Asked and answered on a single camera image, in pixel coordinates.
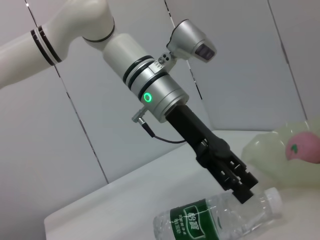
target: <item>table surface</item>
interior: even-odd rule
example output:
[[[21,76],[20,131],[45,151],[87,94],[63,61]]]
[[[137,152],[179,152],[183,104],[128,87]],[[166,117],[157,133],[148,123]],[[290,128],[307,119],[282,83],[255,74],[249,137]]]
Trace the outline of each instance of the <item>table surface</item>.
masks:
[[[214,133],[240,157],[243,147],[260,132]],[[253,167],[249,169],[260,181],[267,179]],[[222,192],[185,144],[48,216],[44,220],[46,239],[154,240],[156,215]],[[249,238],[320,239],[320,190],[284,189],[280,194],[284,202],[282,220]]]

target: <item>plastic bottle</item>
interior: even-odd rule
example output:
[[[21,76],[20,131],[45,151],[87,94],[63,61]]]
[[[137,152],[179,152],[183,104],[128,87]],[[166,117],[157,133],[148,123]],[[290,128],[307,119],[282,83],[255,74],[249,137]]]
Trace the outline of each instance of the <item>plastic bottle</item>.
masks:
[[[156,216],[153,230],[157,240],[236,240],[281,215],[282,200],[276,188],[244,204],[225,192]]]

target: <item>pink object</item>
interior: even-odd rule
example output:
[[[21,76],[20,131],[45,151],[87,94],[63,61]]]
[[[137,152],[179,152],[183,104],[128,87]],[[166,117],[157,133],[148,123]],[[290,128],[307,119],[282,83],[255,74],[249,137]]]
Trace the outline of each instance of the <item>pink object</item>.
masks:
[[[320,138],[309,131],[298,133],[288,141],[285,155],[288,160],[301,159],[320,164]]]

